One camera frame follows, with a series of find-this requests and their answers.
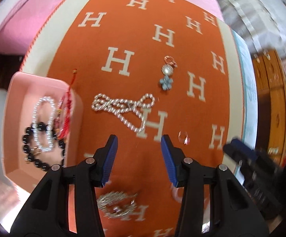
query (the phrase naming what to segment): white pearl necklace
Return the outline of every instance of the white pearl necklace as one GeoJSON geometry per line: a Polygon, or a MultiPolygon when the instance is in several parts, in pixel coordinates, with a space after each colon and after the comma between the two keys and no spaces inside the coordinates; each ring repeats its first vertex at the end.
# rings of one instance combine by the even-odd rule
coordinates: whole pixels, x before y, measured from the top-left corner
{"type": "Polygon", "coordinates": [[[132,100],[126,100],[126,99],[110,99],[109,96],[99,93],[94,97],[94,101],[92,104],[92,109],[94,111],[107,111],[111,112],[115,116],[117,116],[118,119],[121,120],[122,123],[124,123],[128,128],[130,128],[135,133],[141,132],[145,128],[146,120],[143,119],[143,114],[140,113],[137,108],[151,108],[155,104],[155,98],[152,94],[146,93],[143,95],[143,97],[139,101],[132,101],[132,100]],[[151,99],[151,103],[143,103],[147,98],[151,99]],[[124,116],[121,114],[127,113],[127,112],[134,112],[135,115],[139,117],[139,119],[142,120],[141,127],[135,127],[133,124],[131,124],[127,119],[125,119],[124,116]]]}
{"type": "Polygon", "coordinates": [[[55,110],[56,110],[56,107],[54,105],[54,99],[52,99],[49,96],[45,96],[43,98],[40,98],[39,101],[37,102],[37,104],[34,106],[34,112],[32,115],[32,128],[33,128],[33,132],[34,132],[34,140],[36,142],[36,145],[39,147],[39,149],[42,152],[51,151],[53,148],[53,139],[52,139],[51,127],[53,124],[53,118],[55,115],[55,110]],[[47,136],[47,140],[48,140],[48,147],[42,147],[42,145],[40,144],[40,142],[38,140],[37,108],[39,107],[39,105],[42,102],[49,102],[51,104],[51,108],[52,108],[52,112],[51,112],[51,115],[49,117],[48,125],[46,127],[46,136],[47,136]]]}

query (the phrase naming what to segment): black bead bracelet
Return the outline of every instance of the black bead bracelet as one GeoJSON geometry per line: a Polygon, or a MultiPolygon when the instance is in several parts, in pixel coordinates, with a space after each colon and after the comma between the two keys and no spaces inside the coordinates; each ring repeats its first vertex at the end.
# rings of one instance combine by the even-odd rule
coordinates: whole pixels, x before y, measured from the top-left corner
{"type": "MultiPolygon", "coordinates": [[[[38,130],[41,132],[45,132],[47,129],[47,125],[44,124],[43,122],[38,123],[38,130]]],[[[26,162],[32,162],[35,164],[37,168],[41,168],[43,171],[48,171],[50,168],[50,165],[46,162],[42,162],[40,159],[37,159],[35,156],[40,154],[38,147],[30,148],[30,142],[32,141],[34,132],[33,132],[33,127],[32,124],[30,127],[27,127],[25,129],[25,134],[22,137],[22,142],[24,143],[23,146],[23,151],[24,153],[27,154],[25,157],[26,162]]],[[[54,130],[52,130],[52,137],[54,140],[57,140],[57,134],[54,130]]],[[[65,141],[59,140],[58,141],[59,147],[62,149],[62,160],[61,160],[61,165],[64,166],[64,157],[65,157],[65,141]]]]}

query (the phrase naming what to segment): pink container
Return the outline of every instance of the pink container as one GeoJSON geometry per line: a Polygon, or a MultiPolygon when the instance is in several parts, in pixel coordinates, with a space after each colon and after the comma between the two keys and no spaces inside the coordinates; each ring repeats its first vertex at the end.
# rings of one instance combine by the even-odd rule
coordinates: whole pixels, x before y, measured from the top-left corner
{"type": "MultiPolygon", "coordinates": [[[[50,96],[57,105],[68,90],[68,84],[57,79],[34,76],[17,72],[13,75],[7,92],[5,104],[5,117],[3,123],[3,165],[5,175],[15,184],[32,192],[45,172],[36,168],[34,163],[26,163],[22,147],[22,136],[25,129],[32,123],[32,114],[35,104],[43,96],[50,96]]],[[[81,98],[71,92],[72,114],[70,133],[66,140],[66,155],[64,166],[76,165],[76,150],[78,147],[79,130],[82,121],[83,106],[81,98]]],[[[43,104],[39,110],[39,120],[48,122],[51,107],[43,104]]],[[[43,144],[45,136],[41,134],[40,142],[43,144]]],[[[60,164],[62,150],[55,145],[50,152],[38,155],[38,158],[49,165],[60,164]]]]}

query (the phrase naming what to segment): wooden cabinet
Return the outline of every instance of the wooden cabinet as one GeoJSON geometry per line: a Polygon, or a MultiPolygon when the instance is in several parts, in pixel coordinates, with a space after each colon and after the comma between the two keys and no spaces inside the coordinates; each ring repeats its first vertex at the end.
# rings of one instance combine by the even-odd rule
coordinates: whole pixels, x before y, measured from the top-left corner
{"type": "Polygon", "coordinates": [[[275,50],[253,60],[258,93],[257,149],[278,164],[286,150],[286,77],[275,50]]]}

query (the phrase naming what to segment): blue flower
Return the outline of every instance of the blue flower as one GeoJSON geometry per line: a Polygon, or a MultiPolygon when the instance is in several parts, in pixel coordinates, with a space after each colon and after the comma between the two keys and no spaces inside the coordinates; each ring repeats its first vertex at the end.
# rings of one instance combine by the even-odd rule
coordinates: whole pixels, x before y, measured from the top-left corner
{"type": "Polygon", "coordinates": [[[174,81],[169,78],[169,76],[164,76],[164,78],[162,78],[159,83],[162,85],[162,88],[163,90],[170,90],[171,89],[171,84],[173,83],[174,81]]]}

